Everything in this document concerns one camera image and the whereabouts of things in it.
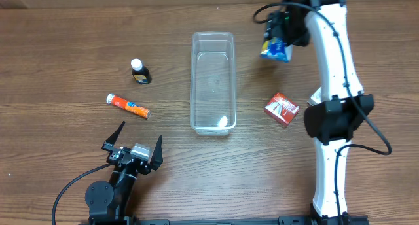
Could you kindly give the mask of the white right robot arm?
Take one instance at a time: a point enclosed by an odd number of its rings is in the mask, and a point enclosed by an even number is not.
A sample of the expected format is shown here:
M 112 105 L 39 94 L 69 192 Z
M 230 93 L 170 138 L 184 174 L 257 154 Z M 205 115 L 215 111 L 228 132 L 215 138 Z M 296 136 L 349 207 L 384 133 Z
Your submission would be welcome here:
M 357 77 L 346 27 L 346 0 L 282 0 L 270 13 L 261 57 L 289 62 L 293 48 L 313 43 L 319 65 L 320 102 L 304 112 L 316 148 L 313 224 L 368 224 L 350 216 L 344 187 L 346 159 L 354 131 L 374 107 Z

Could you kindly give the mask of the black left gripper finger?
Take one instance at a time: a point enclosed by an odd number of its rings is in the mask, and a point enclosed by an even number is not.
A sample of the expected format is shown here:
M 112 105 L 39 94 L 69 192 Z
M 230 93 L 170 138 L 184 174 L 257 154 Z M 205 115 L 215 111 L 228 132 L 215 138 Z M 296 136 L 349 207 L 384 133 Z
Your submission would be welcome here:
M 160 135 L 156 142 L 156 146 L 155 146 L 149 165 L 152 170 L 157 170 L 162 164 L 163 164 L 162 135 Z
M 122 123 L 117 128 L 117 130 L 114 133 L 112 133 L 111 136 L 108 137 L 105 140 L 105 144 L 107 144 L 107 145 L 114 145 L 116 143 L 116 141 L 117 141 L 117 139 L 118 139 L 118 137 L 119 137 L 119 135 L 120 135 L 120 133 L 121 133 L 124 125 L 125 125 L 125 123 L 126 123 L 125 121 L 122 121 Z

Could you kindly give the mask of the white plaster box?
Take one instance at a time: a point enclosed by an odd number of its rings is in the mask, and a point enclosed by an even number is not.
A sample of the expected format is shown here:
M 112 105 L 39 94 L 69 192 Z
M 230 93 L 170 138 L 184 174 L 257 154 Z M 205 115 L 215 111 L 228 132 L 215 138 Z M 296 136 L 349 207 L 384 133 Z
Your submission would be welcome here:
M 310 96 L 307 103 L 311 106 L 321 103 L 321 88 L 318 88 L 316 92 Z

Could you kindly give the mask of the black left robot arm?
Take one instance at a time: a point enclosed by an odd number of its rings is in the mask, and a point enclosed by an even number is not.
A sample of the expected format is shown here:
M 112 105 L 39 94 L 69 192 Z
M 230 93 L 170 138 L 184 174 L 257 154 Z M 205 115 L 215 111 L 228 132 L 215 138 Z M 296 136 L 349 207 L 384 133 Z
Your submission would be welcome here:
M 124 123 L 102 145 L 109 153 L 107 163 L 114 167 L 110 179 L 93 182 L 86 190 L 89 224 L 139 224 L 138 218 L 126 212 L 132 189 L 138 175 L 156 171 L 163 163 L 162 136 L 153 151 L 139 143 L 116 148 L 123 127 Z

